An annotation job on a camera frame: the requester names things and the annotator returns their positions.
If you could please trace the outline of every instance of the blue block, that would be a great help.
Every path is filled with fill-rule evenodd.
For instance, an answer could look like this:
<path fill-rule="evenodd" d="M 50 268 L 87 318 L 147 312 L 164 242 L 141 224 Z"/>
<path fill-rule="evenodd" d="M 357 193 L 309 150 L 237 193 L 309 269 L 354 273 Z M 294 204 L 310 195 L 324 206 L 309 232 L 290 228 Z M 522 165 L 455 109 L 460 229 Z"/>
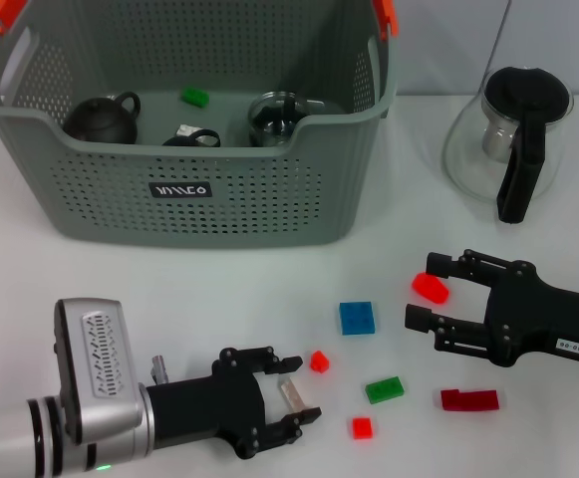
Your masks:
<path fill-rule="evenodd" d="M 374 334 L 376 322 L 370 302 L 350 302 L 340 304 L 340 321 L 343 336 Z"/>

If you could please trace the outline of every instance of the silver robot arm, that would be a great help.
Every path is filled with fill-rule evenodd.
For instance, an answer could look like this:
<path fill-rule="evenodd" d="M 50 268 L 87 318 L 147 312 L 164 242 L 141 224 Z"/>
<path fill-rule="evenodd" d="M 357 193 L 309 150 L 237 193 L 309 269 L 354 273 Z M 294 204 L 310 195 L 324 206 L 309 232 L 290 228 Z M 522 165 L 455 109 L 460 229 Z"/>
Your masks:
<path fill-rule="evenodd" d="M 100 299 L 59 301 L 55 352 L 61 392 L 0 409 L 0 478 L 51 478 L 107 469 L 155 449 L 210 437 L 248 459 L 290 444 L 310 408 L 266 424 L 255 372 L 288 373 L 300 358 L 281 360 L 271 348 L 225 349 L 212 375 L 169 383 L 154 358 L 155 385 L 136 380 L 121 304 Z"/>

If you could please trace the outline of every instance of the black teapot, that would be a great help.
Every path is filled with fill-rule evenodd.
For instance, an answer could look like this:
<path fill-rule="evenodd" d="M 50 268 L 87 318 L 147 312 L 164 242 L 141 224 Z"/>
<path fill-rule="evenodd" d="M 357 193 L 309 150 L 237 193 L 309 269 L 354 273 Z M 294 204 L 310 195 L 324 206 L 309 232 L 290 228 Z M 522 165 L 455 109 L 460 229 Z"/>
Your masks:
<path fill-rule="evenodd" d="M 128 99 L 134 101 L 131 112 L 123 107 Z M 63 131 L 80 141 L 134 144 L 139 135 L 137 118 L 140 112 L 141 100 L 135 93 L 123 93 L 115 100 L 94 98 L 72 111 Z"/>

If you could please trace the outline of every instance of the teapot lid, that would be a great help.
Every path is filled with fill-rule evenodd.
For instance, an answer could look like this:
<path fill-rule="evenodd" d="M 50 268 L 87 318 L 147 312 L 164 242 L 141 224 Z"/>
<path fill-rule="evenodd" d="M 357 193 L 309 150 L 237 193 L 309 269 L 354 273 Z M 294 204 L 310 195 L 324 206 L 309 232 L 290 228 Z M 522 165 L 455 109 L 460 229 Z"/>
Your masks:
<path fill-rule="evenodd" d="M 106 129 L 121 119 L 123 106 L 108 98 L 94 98 L 81 103 L 71 117 L 72 126 L 78 130 Z"/>
<path fill-rule="evenodd" d="M 526 112 L 540 112 L 546 123 L 557 122 L 566 117 L 571 104 L 568 88 L 538 68 L 498 70 L 488 78 L 484 97 L 497 113 L 515 121 Z"/>

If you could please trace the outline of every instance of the white wall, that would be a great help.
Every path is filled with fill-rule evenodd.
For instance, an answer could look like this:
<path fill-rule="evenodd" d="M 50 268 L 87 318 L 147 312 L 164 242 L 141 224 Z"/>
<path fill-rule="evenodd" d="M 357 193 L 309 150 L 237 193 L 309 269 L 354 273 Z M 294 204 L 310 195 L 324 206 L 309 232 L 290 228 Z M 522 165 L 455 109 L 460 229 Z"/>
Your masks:
<path fill-rule="evenodd" d="M 505 4 L 396 0 L 402 32 L 400 93 L 476 91 Z M 545 68 L 579 93 L 579 0 L 514 0 L 496 65 Z"/>

